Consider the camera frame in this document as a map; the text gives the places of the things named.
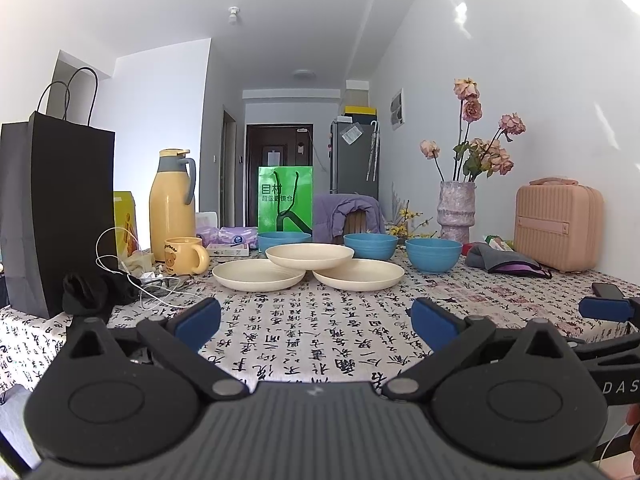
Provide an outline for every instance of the human hand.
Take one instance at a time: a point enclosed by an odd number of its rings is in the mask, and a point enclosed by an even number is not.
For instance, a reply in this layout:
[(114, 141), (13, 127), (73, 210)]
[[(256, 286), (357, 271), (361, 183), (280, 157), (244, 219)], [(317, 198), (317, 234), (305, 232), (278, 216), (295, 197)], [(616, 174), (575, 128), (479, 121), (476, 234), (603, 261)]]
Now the human hand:
[[(640, 423), (640, 404), (634, 404), (629, 408), (629, 412), (626, 414), (626, 423), (628, 426)], [(640, 426), (634, 431), (629, 448), (634, 453), (634, 472), (640, 474)]]

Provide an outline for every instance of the tablecloth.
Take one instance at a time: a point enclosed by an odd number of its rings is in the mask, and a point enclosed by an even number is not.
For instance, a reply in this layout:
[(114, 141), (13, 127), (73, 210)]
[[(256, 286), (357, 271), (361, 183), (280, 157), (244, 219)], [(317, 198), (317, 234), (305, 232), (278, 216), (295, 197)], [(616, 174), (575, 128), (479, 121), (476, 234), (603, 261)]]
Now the tablecloth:
[[(220, 258), (213, 266), (229, 258)], [(412, 331), (409, 309), (416, 297), (434, 299), (457, 316), (490, 316), (497, 326), (522, 327), (546, 317), (565, 335), (590, 341), (624, 335), (635, 327), (583, 319), (578, 301), (591, 282), (614, 283), (628, 296), (640, 287), (599, 272), (555, 273), (551, 280), (489, 274), (464, 266), (424, 275), (398, 250), (392, 260), (406, 271), (402, 281), (380, 292), (342, 292), (307, 273), (297, 286), (267, 294), (235, 292), (208, 271), (184, 289), (116, 307), (109, 327), (133, 326), (160, 314), (171, 317), (199, 298), (215, 296), (222, 306), (220, 330), (200, 351), (210, 362), (245, 381), (372, 381), (376, 387), (430, 351)], [(65, 341), (70, 317), (45, 320), (10, 307), (0, 310), (0, 392), (13, 384), (33, 389)]]

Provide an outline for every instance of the beige plate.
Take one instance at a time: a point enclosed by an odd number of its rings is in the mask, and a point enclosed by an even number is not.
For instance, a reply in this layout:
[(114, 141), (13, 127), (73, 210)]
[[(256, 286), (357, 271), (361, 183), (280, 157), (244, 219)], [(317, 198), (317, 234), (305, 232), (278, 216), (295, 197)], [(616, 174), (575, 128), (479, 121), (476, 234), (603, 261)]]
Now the beige plate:
[(269, 247), (265, 254), (274, 264), (287, 269), (323, 270), (353, 258), (353, 249), (333, 244), (286, 244)]
[(394, 286), (404, 276), (404, 269), (380, 260), (358, 260), (342, 264), (335, 269), (314, 272), (319, 282), (338, 290), (370, 292)]
[(220, 285), (243, 292), (273, 292), (295, 285), (304, 270), (283, 269), (269, 260), (238, 260), (215, 266), (211, 274)]

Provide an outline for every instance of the refrigerator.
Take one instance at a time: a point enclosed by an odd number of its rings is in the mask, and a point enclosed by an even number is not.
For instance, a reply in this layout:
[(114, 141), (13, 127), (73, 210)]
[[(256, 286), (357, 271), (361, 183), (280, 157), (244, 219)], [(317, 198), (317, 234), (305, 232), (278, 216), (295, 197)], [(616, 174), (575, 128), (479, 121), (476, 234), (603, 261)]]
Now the refrigerator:
[[(352, 144), (343, 137), (353, 123), (339, 123), (334, 121), (331, 125), (330, 159), (330, 192), (348, 193), (372, 196), (378, 199), (378, 175), (373, 180), (373, 160), (371, 173), (367, 181), (367, 168), (369, 167), (369, 154), (371, 152), (371, 137), (373, 126), (369, 123), (359, 123), (364, 133)], [(380, 154), (378, 154), (378, 169), (380, 168)]]

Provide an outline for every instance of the smoke detector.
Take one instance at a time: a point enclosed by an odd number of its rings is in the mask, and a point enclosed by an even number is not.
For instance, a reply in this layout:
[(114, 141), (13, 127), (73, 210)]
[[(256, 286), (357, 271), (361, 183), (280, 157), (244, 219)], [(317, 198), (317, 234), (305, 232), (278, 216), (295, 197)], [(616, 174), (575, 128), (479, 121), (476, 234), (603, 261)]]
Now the smoke detector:
[(299, 70), (295, 70), (293, 73), (293, 77), (296, 79), (302, 80), (310, 80), (316, 78), (316, 73), (313, 70), (308, 70), (306, 68), (301, 68)]
[(229, 7), (229, 25), (235, 25), (238, 22), (238, 12), (240, 7)]

